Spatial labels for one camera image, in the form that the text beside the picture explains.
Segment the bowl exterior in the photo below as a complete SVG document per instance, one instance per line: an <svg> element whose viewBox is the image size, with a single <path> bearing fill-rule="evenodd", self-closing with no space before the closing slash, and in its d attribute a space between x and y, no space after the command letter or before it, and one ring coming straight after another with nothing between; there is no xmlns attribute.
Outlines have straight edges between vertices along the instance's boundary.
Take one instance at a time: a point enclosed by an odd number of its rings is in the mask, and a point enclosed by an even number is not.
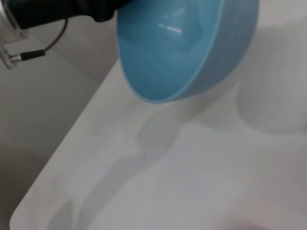
<svg viewBox="0 0 307 230"><path fill-rule="evenodd" d="M176 99L205 92L225 79L243 59L256 30L259 0L224 0L214 45L196 79Z"/></svg>

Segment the metal bracket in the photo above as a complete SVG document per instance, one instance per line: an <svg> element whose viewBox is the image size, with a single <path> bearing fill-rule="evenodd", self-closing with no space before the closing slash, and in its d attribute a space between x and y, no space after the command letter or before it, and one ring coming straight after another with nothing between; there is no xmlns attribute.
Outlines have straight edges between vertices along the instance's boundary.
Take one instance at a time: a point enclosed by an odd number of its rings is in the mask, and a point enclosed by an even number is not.
<svg viewBox="0 0 307 230"><path fill-rule="evenodd" d="M18 60L15 56L10 55L4 45L24 40L27 37L28 32L19 28L8 8L7 0L0 0L0 58L8 69L15 68Z"/></svg>

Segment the white wall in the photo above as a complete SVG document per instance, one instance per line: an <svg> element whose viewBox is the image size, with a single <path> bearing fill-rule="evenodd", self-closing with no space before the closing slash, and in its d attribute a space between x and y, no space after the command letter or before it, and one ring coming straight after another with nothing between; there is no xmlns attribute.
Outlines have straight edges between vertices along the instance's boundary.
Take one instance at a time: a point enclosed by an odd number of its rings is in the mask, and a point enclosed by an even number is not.
<svg viewBox="0 0 307 230"><path fill-rule="evenodd" d="M44 46L31 36L8 49ZM14 70L0 63L0 229L97 87L53 51Z"/></svg>
<svg viewBox="0 0 307 230"><path fill-rule="evenodd" d="M44 43L50 43L63 27L63 22L31 29ZM115 64L117 56L116 20L96 23L87 16L71 18L69 27L54 50L81 72L101 83Z"/></svg>
<svg viewBox="0 0 307 230"><path fill-rule="evenodd" d="M270 134L306 129L307 1L262 0L258 30L244 63L238 110Z"/></svg>

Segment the white surface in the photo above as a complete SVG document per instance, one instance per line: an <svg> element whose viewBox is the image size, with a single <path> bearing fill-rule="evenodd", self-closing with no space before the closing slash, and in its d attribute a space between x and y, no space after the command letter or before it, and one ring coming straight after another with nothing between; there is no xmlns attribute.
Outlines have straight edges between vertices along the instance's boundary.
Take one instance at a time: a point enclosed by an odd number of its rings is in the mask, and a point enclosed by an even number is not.
<svg viewBox="0 0 307 230"><path fill-rule="evenodd" d="M31 36L8 49L17 53L45 46ZM14 210L97 87L53 51L14 70L0 63L0 229L8 228Z"/></svg>
<svg viewBox="0 0 307 230"><path fill-rule="evenodd" d="M195 98L142 102L117 63L11 230L305 229L305 15L262 10L244 61Z"/></svg>

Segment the black device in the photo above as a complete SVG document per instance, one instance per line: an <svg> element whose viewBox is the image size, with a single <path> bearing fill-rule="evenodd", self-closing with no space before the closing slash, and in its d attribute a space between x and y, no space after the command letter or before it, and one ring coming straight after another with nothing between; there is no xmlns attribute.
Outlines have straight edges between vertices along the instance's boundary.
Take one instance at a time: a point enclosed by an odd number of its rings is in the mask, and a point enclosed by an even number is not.
<svg viewBox="0 0 307 230"><path fill-rule="evenodd" d="M68 19L87 15L105 22L131 0L0 0L0 58L8 69L16 64L44 56L63 36ZM65 20L58 37L45 49L11 55L6 44L27 38L26 29Z"/></svg>
<svg viewBox="0 0 307 230"><path fill-rule="evenodd" d="M111 19L130 0L9 0L8 8L21 29L58 20L91 16L96 22Z"/></svg>

